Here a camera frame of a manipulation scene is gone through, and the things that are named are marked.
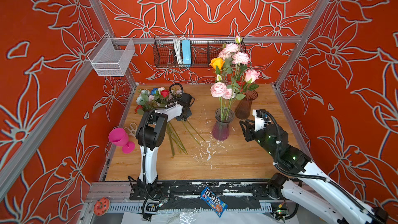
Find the brown glass vase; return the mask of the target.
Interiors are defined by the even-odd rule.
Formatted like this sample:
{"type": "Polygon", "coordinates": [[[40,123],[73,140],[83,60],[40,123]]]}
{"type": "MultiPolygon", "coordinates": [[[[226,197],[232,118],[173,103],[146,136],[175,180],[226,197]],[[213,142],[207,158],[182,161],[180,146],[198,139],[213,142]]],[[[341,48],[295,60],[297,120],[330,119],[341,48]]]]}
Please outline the brown glass vase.
{"type": "Polygon", "coordinates": [[[257,99],[257,97],[258,93],[256,90],[247,91],[245,97],[240,100],[238,106],[235,109],[235,116],[241,120],[248,119],[252,113],[252,103],[255,99],[257,99]]]}

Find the purple glass vase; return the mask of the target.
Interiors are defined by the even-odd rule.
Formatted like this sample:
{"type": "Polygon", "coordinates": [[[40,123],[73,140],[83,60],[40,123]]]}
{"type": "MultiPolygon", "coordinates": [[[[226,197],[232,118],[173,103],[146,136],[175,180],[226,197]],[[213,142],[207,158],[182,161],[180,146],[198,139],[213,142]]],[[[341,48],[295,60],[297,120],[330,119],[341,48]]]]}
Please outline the purple glass vase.
{"type": "Polygon", "coordinates": [[[230,135],[230,124],[234,120],[234,113],[228,108],[219,108],[215,112],[216,122],[212,129],[213,138],[218,141],[226,140],[230,135]]]}

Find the orange yellow rose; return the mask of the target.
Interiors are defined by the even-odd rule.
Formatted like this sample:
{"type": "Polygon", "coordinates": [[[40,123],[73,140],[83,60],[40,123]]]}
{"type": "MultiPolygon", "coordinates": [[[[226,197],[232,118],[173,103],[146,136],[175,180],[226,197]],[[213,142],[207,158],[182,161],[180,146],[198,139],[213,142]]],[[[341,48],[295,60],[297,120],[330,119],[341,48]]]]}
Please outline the orange yellow rose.
{"type": "Polygon", "coordinates": [[[220,119],[222,119],[224,116],[222,97],[227,88],[227,86],[224,84],[224,76],[222,73],[222,67],[224,65],[224,60],[222,58],[213,58],[209,65],[214,69],[214,72],[216,75],[216,81],[211,86],[210,92],[213,97],[217,97],[219,99],[220,109],[221,109],[220,119]]]}

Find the small red rose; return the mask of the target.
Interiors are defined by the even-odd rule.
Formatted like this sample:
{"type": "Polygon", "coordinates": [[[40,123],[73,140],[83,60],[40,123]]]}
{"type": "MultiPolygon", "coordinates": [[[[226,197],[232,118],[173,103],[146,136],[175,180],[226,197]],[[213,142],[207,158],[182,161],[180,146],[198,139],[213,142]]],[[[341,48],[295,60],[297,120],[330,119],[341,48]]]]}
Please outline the small red rose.
{"type": "Polygon", "coordinates": [[[246,84],[246,82],[245,82],[245,81],[243,81],[243,82],[237,82],[237,84],[239,85],[240,88],[243,88],[244,85],[246,84]]]}

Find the pink rose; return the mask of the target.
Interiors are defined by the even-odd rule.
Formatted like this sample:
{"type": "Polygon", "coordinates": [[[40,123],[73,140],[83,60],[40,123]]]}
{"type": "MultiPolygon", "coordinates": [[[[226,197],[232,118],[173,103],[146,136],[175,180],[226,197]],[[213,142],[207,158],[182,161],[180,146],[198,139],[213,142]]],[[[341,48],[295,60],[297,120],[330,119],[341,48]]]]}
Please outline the pink rose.
{"type": "Polygon", "coordinates": [[[259,77],[260,77],[260,72],[256,71],[255,69],[247,69],[243,73],[241,79],[237,82],[245,81],[246,84],[244,85],[243,88],[240,88],[238,85],[238,89],[236,92],[238,100],[242,100],[247,91],[253,91],[259,87],[259,85],[256,84],[256,81],[259,79],[259,77]]]}

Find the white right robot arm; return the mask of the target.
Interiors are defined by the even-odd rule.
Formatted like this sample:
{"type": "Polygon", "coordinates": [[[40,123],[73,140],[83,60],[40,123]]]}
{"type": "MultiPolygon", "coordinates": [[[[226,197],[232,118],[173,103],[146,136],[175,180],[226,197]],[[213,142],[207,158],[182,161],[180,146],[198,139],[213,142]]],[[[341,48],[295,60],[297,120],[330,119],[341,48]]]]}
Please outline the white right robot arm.
{"type": "Polygon", "coordinates": [[[295,202],[328,224],[385,224],[388,213],[371,207],[326,175],[300,149],[289,144],[288,133],[266,110],[254,110],[254,120],[239,125],[247,142],[254,141],[273,159],[277,173],[268,191],[295,202]]]}

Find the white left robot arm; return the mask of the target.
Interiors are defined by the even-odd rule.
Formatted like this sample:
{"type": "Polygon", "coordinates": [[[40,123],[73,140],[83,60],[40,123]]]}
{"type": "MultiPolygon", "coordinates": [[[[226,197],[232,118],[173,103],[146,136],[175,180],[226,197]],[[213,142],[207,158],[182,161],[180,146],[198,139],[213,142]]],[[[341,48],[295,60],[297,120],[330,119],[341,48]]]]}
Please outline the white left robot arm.
{"type": "Polygon", "coordinates": [[[190,107],[193,103],[194,97],[183,92],[179,96],[172,94],[171,102],[165,106],[157,105],[144,111],[135,135],[141,151],[141,171],[137,185],[153,201],[163,198],[163,192],[157,185],[157,157],[167,125],[173,119],[186,121],[192,115],[190,107]]]}

